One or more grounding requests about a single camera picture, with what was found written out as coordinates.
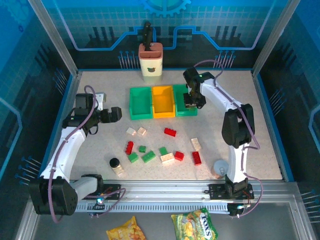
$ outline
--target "beige lego brick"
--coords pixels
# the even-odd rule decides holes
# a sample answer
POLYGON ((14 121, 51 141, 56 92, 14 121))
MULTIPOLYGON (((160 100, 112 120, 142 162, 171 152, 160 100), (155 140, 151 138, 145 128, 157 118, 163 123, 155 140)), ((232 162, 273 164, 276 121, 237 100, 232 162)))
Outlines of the beige lego brick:
POLYGON ((192 138, 191 139, 192 145, 194 147, 194 150, 196 150, 197 152, 201 149, 200 143, 198 141, 198 138, 192 138))
POLYGON ((160 157, 163 164, 167 164, 175 160, 175 156, 173 153, 168 153, 160 157))
POLYGON ((136 134, 136 130, 134 130, 133 128, 129 127, 128 130, 126 131, 126 133, 133 136, 133 135, 136 134))
POLYGON ((145 130, 143 127, 140 127, 139 130, 138 130, 138 134, 140 134, 142 136, 145 135, 146 132, 147 132, 147 130, 145 130))

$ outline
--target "gear logo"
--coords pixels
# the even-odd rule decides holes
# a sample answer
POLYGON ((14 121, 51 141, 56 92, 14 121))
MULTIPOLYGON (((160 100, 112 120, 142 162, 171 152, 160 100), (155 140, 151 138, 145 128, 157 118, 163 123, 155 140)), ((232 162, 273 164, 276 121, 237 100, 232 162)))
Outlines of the gear logo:
POLYGON ((155 14, 157 17, 162 15, 173 17, 174 14, 179 14, 181 10, 186 10, 186 5, 191 3, 191 0, 141 0, 145 10, 149 10, 150 14, 155 14))
POLYGON ((0 0, 0 7, 6 7, 18 24, 28 19, 29 7, 27 0, 0 0))

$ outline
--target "metal bracket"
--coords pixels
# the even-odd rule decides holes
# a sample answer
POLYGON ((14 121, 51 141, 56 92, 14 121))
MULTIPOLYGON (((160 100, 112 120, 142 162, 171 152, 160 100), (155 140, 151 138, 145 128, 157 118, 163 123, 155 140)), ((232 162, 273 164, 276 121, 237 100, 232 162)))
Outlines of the metal bracket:
POLYGON ((205 190, 205 194, 210 195, 210 200, 250 200, 255 199, 255 194, 251 184, 247 185, 247 188, 239 193, 234 194, 233 196, 229 197, 228 193, 226 192, 224 184, 209 184, 209 190, 205 190))
MULTIPOLYGON (((102 191, 99 194, 109 194, 121 188, 120 184, 104 184, 102 191)), ((120 192, 115 193, 105 198, 105 200, 118 200, 120 198, 120 192)), ((84 200, 92 200, 92 198, 85 197, 84 200)))

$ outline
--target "snack bag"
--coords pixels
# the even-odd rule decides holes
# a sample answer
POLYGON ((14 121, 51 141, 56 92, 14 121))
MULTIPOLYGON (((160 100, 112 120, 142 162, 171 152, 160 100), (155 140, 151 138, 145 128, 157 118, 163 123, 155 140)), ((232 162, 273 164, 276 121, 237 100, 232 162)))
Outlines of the snack bag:
POLYGON ((106 231, 106 234, 109 240, 146 240, 144 233, 137 225, 135 216, 122 226, 106 231))
POLYGON ((206 208, 171 215, 176 240, 216 240, 218 233, 206 208))

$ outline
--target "speckled tabletop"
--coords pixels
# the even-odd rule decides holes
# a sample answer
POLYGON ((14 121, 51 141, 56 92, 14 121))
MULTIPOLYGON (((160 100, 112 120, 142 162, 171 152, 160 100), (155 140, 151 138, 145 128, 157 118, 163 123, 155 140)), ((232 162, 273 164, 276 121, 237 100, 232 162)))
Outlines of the speckled tabletop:
MULTIPOLYGON (((182 73, 182 70, 165 70, 162 81, 156 85, 184 84, 182 73)), ((238 101, 253 107, 255 136, 261 149, 249 150, 248 174, 264 180, 282 179, 251 73, 225 71, 218 82, 238 101)), ((214 179, 211 167, 215 160, 228 161, 228 146, 221 135, 224 116, 211 102, 207 101, 198 111, 198 116, 131 120, 130 88, 151 86, 143 81, 140 71, 85 71, 78 93, 84 92, 85 85, 91 85, 96 92, 105 92, 104 108, 120 107, 122 119, 116 123, 101 123, 98 133, 87 137, 78 151, 70 179, 79 179, 83 174, 101 174, 105 180, 208 180, 214 179), (147 133, 144 136, 129 135, 126 133, 129 127, 136 131, 143 127, 147 133), (176 137, 164 134, 165 128, 176 130, 176 137), (202 165, 194 165, 192 138, 198 138, 202 146, 199 151, 202 165), (125 153, 128 141, 134 142, 133 152, 140 157, 143 153, 139 153, 138 147, 144 145, 147 152, 154 151, 156 158, 148 163, 141 158, 131 163, 125 153), (184 153, 183 161, 174 160, 163 165, 159 152, 161 147, 166 147, 169 153, 184 153), (120 160, 124 168, 121 176, 110 168, 109 160, 112 158, 120 160)))

